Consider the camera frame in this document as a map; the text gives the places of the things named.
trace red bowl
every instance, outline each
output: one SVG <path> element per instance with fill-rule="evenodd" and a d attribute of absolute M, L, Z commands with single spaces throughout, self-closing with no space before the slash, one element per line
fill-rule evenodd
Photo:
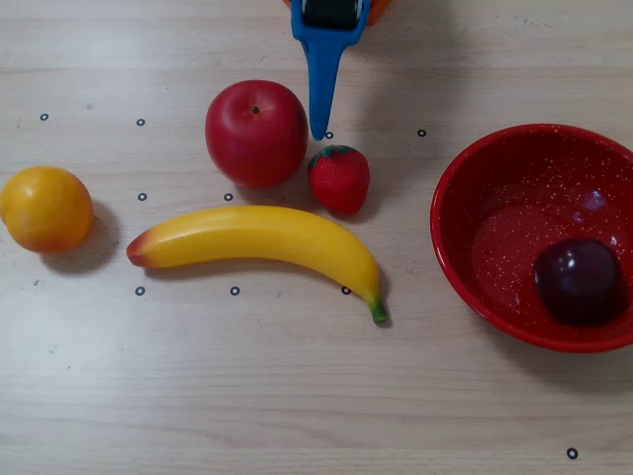
<path fill-rule="evenodd" d="M 559 323 L 544 308 L 533 265 L 566 238 L 594 238 L 617 255 L 633 295 L 633 153 L 569 126 L 496 132 L 446 169 L 431 207 L 437 259 L 457 293 L 519 339 L 569 352 L 633 342 L 633 311 L 602 327 Z"/>

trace dark purple plum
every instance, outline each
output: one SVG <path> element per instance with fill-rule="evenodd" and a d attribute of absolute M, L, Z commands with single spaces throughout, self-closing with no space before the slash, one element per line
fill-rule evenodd
<path fill-rule="evenodd" d="M 594 239 L 567 239 L 548 247 L 536 259 L 534 281 L 547 310 L 568 325 L 604 325 L 627 306 L 617 257 Z"/>

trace red apple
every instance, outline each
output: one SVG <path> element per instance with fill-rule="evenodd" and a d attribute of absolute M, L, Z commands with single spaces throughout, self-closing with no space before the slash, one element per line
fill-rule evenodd
<path fill-rule="evenodd" d="M 301 166 L 308 118 L 293 92 L 272 81 L 233 84 L 209 107 L 205 134 L 216 166 L 252 188 L 277 186 Z"/>

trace orange object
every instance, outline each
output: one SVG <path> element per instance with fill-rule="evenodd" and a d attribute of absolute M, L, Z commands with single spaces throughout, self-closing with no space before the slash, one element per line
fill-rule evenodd
<path fill-rule="evenodd" d="M 284 0 L 284 3 L 290 7 L 292 0 Z M 391 3 L 392 0 L 372 0 L 372 9 L 369 12 L 369 20 L 367 21 L 367 24 L 376 25 Z"/>
<path fill-rule="evenodd" d="M 14 175 L 0 194 L 0 218 L 20 246 L 33 252 L 73 250 L 92 226 L 92 200 L 75 175 L 34 166 Z"/>

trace plastic fruit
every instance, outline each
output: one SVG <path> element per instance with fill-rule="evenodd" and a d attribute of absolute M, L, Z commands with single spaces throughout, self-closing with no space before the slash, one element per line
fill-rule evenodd
<path fill-rule="evenodd" d="M 221 92 L 207 113 L 205 133 L 216 166 L 252 188 L 288 180 L 308 150 L 304 107 L 290 89 L 271 81 L 238 82 Z"/>
<path fill-rule="evenodd" d="M 128 258 L 148 268 L 233 258 L 293 262 L 360 295 L 374 322 L 387 319 L 378 265 L 367 247 L 345 228 L 304 211 L 242 206 L 191 213 L 137 237 L 128 246 Z"/>
<path fill-rule="evenodd" d="M 0 195 L 0 217 L 11 237 L 40 253 L 73 250 L 92 226 L 92 200 L 75 175 L 35 166 L 13 176 Z"/>
<path fill-rule="evenodd" d="M 355 215 L 367 198 L 369 164 L 351 146 L 327 146 L 310 160 L 308 181 L 316 198 L 330 211 Z"/>
<path fill-rule="evenodd" d="M 568 325 L 604 325 L 627 306 L 617 257 L 598 240 L 566 239 L 548 247 L 536 259 L 534 281 L 547 310 Z"/>

